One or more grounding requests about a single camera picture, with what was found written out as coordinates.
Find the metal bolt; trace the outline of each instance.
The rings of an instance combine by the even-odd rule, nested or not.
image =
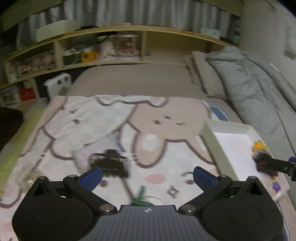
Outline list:
[[[196,210],[196,207],[191,204],[185,204],[181,207],[184,212],[191,213]]]
[[[103,212],[111,212],[113,209],[114,209],[114,206],[112,204],[103,204],[100,206],[100,209],[103,211]]]

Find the red box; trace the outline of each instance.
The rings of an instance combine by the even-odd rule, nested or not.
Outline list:
[[[20,89],[19,90],[20,100],[27,101],[36,99],[35,93],[33,88],[30,89]]]

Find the gray curtain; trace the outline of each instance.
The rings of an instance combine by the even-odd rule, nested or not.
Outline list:
[[[203,26],[227,37],[231,14],[194,0],[66,0],[25,19],[18,26],[17,48],[35,42],[35,30],[63,20],[78,20],[81,26],[112,26],[119,23],[174,27],[199,33]]]

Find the green mat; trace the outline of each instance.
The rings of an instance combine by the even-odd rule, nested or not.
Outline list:
[[[19,155],[22,153],[29,136],[33,132],[43,112],[44,108],[33,110],[29,114],[29,117],[24,120],[18,132],[8,142],[8,144],[10,144],[12,148],[8,151],[7,157],[0,165],[0,198],[4,193],[5,185],[10,176],[10,173],[15,167]]]

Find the white wall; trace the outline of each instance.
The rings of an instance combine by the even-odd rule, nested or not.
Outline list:
[[[276,1],[273,10],[267,0],[245,0],[241,27],[240,48],[271,62],[296,89],[296,61],[284,55],[284,43],[288,19],[296,18]]]

